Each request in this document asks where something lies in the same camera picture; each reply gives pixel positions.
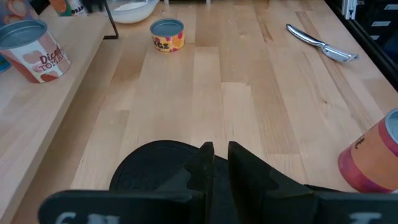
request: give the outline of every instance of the knife handle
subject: knife handle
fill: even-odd
[[[323,48],[326,45],[326,43],[311,37],[310,35],[304,33],[303,31],[299,30],[298,28],[296,28],[290,24],[286,24],[286,28],[291,34],[293,34],[294,36],[296,36],[297,38],[299,38],[300,40],[302,40],[308,44],[311,44],[311,45],[314,45],[317,47],[321,47],[321,48]]]

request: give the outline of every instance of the black base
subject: black base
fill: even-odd
[[[110,191],[155,190],[178,172],[198,148],[176,141],[156,141],[128,155],[113,175]],[[238,223],[229,186],[228,161],[216,156],[210,223]]]

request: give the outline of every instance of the orange can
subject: orange can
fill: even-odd
[[[398,110],[345,149],[338,158],[345,180],[360,192],[393,192],[398,189]]]
[[[49,0],[59,16],[87,16],[87,10],[80,0]]]
[[[185,43],[184,24],[178,19],[160,19],[150,26],[155,48],[161,52],[174,52]]]

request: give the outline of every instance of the can label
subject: can label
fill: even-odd
[[[59,16],[87,16],[88,13],[80,0],[50,0]]]
[[[63,75],[70,67],[65,52],[47,31],[35,42],[0,53],[30,82],[45,83]]]
[[[29,0],[0,0],[0,27],[28,19],[39,19]]]
[[[398,145],[383,118],[339,157],[339,169],[360,192],[392,192],[398,189]]]
[[[0,55],[0,73],[7,70],[10,66],[10,63],[8,63],[8,61],[6,61],[6,59]]]
[[[185,36],[183,32],[173,37],[159,37],[152,35],[155,48],[161,52],[174,52],[184,46]]]

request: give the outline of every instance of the white bowl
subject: white bowl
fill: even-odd
[[[146,3],[143,6],[120,10],[118,7],[123,6],[129,3]],[[143,0],[143,1],[134,1],[134,0],[110,0],[108,1],[109,9],[111,10],[111,14],[113,20],[122,24],[130,24],[142,21],[146,19],[155,9],[156,4],[159,0]]]

